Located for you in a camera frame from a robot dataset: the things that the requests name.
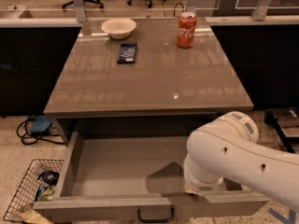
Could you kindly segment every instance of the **black handle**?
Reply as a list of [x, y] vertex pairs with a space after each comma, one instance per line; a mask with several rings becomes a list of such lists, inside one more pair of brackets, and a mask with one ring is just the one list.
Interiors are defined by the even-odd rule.
[[172, 221], [175, 218], [175, 210], [174, 208], [171, 208], [171, 216], [168, 219], [144, 219], [141, 217], [140, 209], [137, 209], [137, 217], [138, 220], [142, 223], [166, 223]]

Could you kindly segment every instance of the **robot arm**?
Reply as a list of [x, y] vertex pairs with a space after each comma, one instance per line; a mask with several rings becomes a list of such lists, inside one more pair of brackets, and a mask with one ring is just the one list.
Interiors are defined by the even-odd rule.
[[188, 138], [184, 174], [192, 192], [217, 189], [226, 177], [299, 212], [299, 155], [257, 145], [258, 129], [240, 112], [198, 128]]

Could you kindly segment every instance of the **white bowl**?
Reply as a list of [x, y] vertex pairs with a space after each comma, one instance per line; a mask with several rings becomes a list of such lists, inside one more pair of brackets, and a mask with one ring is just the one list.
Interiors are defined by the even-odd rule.
[[112, 38], [124, 39], [136, 28], [136, 22], [126, 18], [109, 19], [102, 23], [101, 29]]

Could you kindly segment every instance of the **coca-cola can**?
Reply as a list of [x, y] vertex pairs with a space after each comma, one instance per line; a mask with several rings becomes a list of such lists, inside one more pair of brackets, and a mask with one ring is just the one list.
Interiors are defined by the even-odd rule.
[[187, 49], [193, 45], [195, 27], [196, 15], [192, 12], [183, 12], [178, 19], [179, 47]]

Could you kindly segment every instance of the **open drawer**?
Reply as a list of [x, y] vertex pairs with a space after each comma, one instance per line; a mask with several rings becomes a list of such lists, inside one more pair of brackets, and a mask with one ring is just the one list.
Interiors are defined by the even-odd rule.
[[[178, 124], [168, 119], [168, 128]], [[224, 191], [187, 194], [186, 130], [200, 124], [197, 119], [178, 119], [179, 126], [165, 126], [160, 133], [150, 131], [161, 125], [161, 120], [152, 118], [118, 118], [113, 125], [113, 119], [78, 120], [55, 196], [51, 202], [36, 202], [34, 209], [53, 222], [139, 219], [162, 223], [174, 217], [249, 216], [269, 201], [229, 180]], [[142, 128], [141, 123], [149, 121], [150, 126]], [[109, 122], [114, 127], [111, 133]]]

